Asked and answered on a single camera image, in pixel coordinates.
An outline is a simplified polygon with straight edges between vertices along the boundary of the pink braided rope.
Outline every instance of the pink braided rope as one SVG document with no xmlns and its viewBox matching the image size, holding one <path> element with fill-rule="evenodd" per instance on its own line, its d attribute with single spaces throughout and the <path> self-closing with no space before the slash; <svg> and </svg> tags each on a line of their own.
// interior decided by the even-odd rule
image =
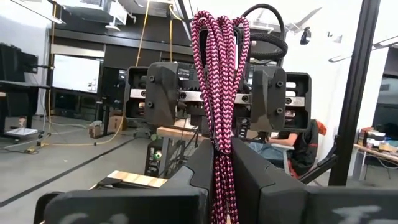
<svg viewBox="0 0 398 224">
<path fill-rule="evenodd" d="M 233 27 L 243 25 L 243 46 L 238 69 L 234 74 L 235 42 Z M 206 43 L 207 75 L 200 55 L 200 29 L 208 29 Z M 209 12 L 198 12 L 192 21 L 192 50 L 203 95 L 207 122 L 213 144 L 217 146 L 214 158 L 215 198 L 211 222 L 226 223 L 227 206 L 231 223 L 239 223 L 234 189 L 233 166 L 230 157 L 233 108 L 239 82 L 244 72 L 250 43 L 249 23 L 246 18 L 229 20 L 226 16 L 215 19 Z"/>
</svg>

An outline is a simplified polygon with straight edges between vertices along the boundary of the concrete floor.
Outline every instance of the concrete floor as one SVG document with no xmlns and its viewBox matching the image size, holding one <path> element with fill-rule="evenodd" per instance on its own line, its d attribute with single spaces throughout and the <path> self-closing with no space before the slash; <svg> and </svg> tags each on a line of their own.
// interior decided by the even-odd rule
<svg viewBox="0 0 398 224">
<path fill-rule="evenodd" d="M 7 119 L 7 126 L 16 125 L 16 119 Z M 84 124 L 84 121 L 68 118 L 53 118 L 53 122 L 61 124 Z M 43 121 L 34 120 L 33 128 L 42 129 Z M 47 139 L 51 143 L 93 143 L 94 139 L 88 137 L 87 130 L 53 125 L 53 135 Z M 106 141 L 112 136 L 98 139 L 97 142 Z M 107 144 L 97 146 L 47 146 L 39 150 L 38 154 L 21 154 L 0 151 L 0 223 L 32 223 L 37 199 L 51 191 L 69 191 L 75 189 L 88 189 L 95 183 L 112 173 L 114 170 L 122 170 L 137 174 L 144 173 L 146 147 L 148 139 L 135 139 L 116 150 L 101 156 L 99 159 L 80 167 L 79 169 L 48 183 L 37 190 L 11 202 L 10 198 L 20 194 L 46 180 L 65 172 L 72 167 L 82 164 L 102 153 L 109 151 L 129 140 L 133 139 L 131 131 L 123 132 Z M 12 144 L 0 141 L 0 147 Z M 31 144 L 9 148 L 20 151 L 27 149 Z M 321 185 L 327 185 L 328 173 L 317 179 Z M 349 181 L 348 186 L 377 186 L 385 188 L 398 187 L 398 170 L 389 170 L 380 167 L 368 167 L 365 182 Z"/>
</svg>

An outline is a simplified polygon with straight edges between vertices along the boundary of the wall-mounted screen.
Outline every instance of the wall-mounted screen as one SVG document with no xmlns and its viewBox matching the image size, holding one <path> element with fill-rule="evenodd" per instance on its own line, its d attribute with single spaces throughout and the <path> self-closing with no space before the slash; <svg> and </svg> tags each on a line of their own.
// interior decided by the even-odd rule
<svg viewBox="0 0 398 224">
<path fill-rule="evenodd" d="M 55 55 L 54 67 L 53 87 L 97 93 L 101 68 L 99 60 Z"/>
</svg>

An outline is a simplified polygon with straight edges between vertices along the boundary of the jeans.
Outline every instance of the jeans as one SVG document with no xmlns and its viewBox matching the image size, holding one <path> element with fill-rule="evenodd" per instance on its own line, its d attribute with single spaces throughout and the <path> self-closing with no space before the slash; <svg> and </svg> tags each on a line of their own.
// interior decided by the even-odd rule
<svg viewBox="0 0 398 224">
<path fill-rule="evenodd" d="M 284 160 L 282 149 L 272 147 L 270 144 L 250 142 L 249 147 L 265 159 Z"/>
</svg>

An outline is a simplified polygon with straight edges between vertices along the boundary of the black pole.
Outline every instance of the black pole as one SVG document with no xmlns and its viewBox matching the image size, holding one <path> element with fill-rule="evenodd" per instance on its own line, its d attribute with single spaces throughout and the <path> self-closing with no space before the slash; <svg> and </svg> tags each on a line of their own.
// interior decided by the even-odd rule
<svg viewBox="0 0 398 224">
<path fill-rule="evenodd" d="M 347 86 L 344 95 L 343 109 L 336 139 L 338 162 L 330 172 L 329 185 L 344 186 L 347 183 L 349 162 L 358 124 L 359 111 L 366 73 L 368 72 L 371 46 L 379 15 L 380 0 L 363 0 L 359 14 L 358 28 L 349 66 Z"/>
</svg>

